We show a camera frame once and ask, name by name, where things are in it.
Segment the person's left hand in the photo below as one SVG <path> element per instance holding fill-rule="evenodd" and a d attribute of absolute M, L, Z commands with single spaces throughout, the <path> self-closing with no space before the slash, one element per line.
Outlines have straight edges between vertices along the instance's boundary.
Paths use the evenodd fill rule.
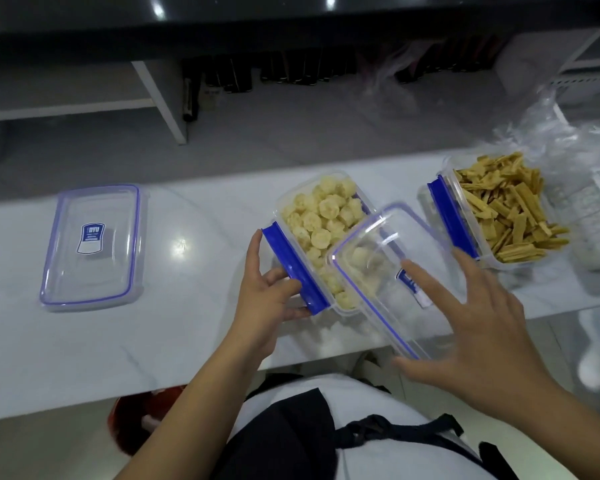
<path fill-rule="evenodd" d="M 249 243 L 238 306 L 226 336 L 236 346 L 246 346 L 246 352 L 259 362 L 273 353 L 280 323 L 311 315 L 305 306 L 286 307 L 289 298 L 300 292 L 300 281 L 285 280 L 287 272 L 281 267 L 260 273 L 261 240 L 258 229 Z"/>

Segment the forearm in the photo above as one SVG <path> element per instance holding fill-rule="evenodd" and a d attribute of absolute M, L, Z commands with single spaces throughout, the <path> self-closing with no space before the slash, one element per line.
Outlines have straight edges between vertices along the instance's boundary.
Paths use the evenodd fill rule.
<path fill-rule="evenodd" d="M 539 392 L 512 421 L 580 480 L 600 479 L 600 415 L 560 387 Z"/>
<path fill-rule="evenodd" d="M 259 364 L 222 343 L 116 479 L 208 478 Z"/>

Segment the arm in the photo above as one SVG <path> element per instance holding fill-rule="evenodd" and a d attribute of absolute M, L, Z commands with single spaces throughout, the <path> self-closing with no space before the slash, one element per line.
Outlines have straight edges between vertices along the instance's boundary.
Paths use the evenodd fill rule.
<path fill-rule="evenodd" d="M 309 316 L 306 308 L 286 308 L 300 291 L 297 280 L 275 268 L 260 274 L 262 231 L 251 238 L 233 324 L 116 480 L 197 480 L 213 470 L 264 357 L 276 346 L 280 322 Z"/>
<path fill-rule="evenodd" d="M 402 265 L 448 318 L 455 350 L 442 360 L 396 358 L 396 366 L 518 428 L 579 479 L 600 479 L 600 415 L 549 375 L 519 300 L 462 251 L 454 256 L 466 277 L 465 304 L 418 265 Z"/>

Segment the person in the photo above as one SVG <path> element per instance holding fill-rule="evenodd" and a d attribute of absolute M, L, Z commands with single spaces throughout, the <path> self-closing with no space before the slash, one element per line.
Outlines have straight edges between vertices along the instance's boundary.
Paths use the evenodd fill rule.
<path fill-rule="evenodd" d="M 300 282 L 284 279 L 282 269 L 260 273 L 261 238 L 257 231 L 249 244 L 224 340 L 117 480 L 516 478 L 497 453 L 485 458 L 481 447 L 479 456 L 445 431 L 461 432 L 452 417 L 427 423 L 391 395 L 342 375 L 296 380 L 244 401 L 280 323 L 309 316 L 286 306 Z M 462 251 L 453 253 L 466 303 L 417 264 L 402 263 L 448 318 L 453 352 L 443 360 L 396 357 L 395 366 L 519 429 L 577 478 L 600 479 L 599 414 L 552 379 L 519 300 Z"/>

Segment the hand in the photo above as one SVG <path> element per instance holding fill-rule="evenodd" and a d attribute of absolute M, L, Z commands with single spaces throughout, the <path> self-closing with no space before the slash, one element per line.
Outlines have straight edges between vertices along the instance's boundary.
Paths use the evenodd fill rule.
<path fill-rule="evenodd" d="M 448 318 L 456 346 L 443 360 L 395 358 L 409 379 L 444 389 L 494 418 L 515 423 L 559 388 L 546 370 L 525 327 L 525 312 L 497 278 L 461 250 L 454 257 L 466 277 L 460 303 L 423 268 L 402 267 Z"/>
<path fill-rule="evenodd" d="M 225 338 L 237 347 L 246 347 L 258 364 L 276 348 L 280 323 L 311 315 L 305 306 L 286 307 L 289 298 L 300 292 L 300 281 L 285 280 L 287 272 L 281 267 L 260 273 L 261 240 L 262 231 L 258 229 L 249 243 L 238 306 Z"/>

